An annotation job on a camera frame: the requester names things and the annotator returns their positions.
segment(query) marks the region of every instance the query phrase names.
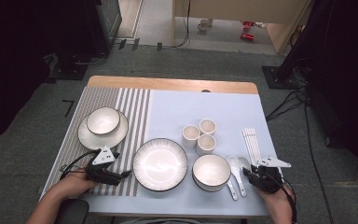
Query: wooden table edge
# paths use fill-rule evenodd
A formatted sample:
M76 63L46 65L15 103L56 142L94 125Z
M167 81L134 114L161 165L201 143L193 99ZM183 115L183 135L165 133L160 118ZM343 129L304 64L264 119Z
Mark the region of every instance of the wooden table edge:
M258 94L257 86L253 82L158 77L93 76L89 79L87 86L165 91L210 91L221 93Z

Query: human hand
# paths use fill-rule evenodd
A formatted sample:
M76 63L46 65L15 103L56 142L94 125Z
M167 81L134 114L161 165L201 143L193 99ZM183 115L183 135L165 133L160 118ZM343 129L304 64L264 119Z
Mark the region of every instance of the human hand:
M295 195L293 192L286 185L283 185L283 187L294 201ZM268 193L260 189L257 189L257 192L264 200L267 210L275 224L292 223L292 207L282 189L275 193Z
M88 189L92 189L100 185L92 180L87 180L84 169L77 169L75 172L69 173L64 179L55 184L49 191L54 192L63 199L78 196Z

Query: table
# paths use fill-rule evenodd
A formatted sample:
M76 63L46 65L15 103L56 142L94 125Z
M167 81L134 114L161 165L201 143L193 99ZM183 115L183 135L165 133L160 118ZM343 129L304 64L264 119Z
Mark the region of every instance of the table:
M122 111L130 121L126 138L115 147L123 159L111 165L113 172L131 168L129 161L133 153L147 140L162 137L180 143L183 127L188 123L196 124L204 117L217 123L214 154L224 158L229 155L249 158L241 136L241 129L249 126L258 133L262 157L276 157L253 83L95 76L82 93L44 192L58 181L58 170L63 164L87 151L76 139L76 127L85 115L106 102ZM221 108L236 108L238 111ZM232 200L228 187L217 192L200 189L191 177L191 167L198 155L195 149L184 150L188 157L187 174L174 189L154 192L140 186L130 175L116 188L101 185L81 198L89 203L91 213L108 216L248 218L268 215L264 202L244 176L242 179L248 195L246 198L240 196L236 202ZM239 192L233 176L231 181Z
M188 1L173 0L172 45L175 45L176 17L187 17ZM311 0L193 0L189 18L267 23L268 35L277 53L282 53L290 35L305 24Z

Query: red object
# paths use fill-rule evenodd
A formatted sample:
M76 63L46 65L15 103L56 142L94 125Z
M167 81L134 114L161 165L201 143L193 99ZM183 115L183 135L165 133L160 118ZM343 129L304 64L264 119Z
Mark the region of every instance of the red object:
M249 30L251 26L254 25L254 23L252 21L243 21L242 25L243 25L243 30Z
M246 33L241 34L241 39L253 40L254 38L255 38L254 35L248 35Z

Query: floor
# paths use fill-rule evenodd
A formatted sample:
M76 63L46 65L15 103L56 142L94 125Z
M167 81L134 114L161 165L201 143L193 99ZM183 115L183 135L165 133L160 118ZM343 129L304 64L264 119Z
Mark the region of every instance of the floor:
M172 45L172 0L119 0L119 4L123 22L117 42L139 38L140 45L157 46L158 42L166 48ZM251 27L248 34L253 35L254 40L244 40L241 39L241 21L213 20L213 26L206 32L200 32L199 23L200 19L189 19L188 40L181 48L277 54L264 27ZM186 18L176 18L174 46L184 42L186 24ZM282 55L289 51L288 46Z

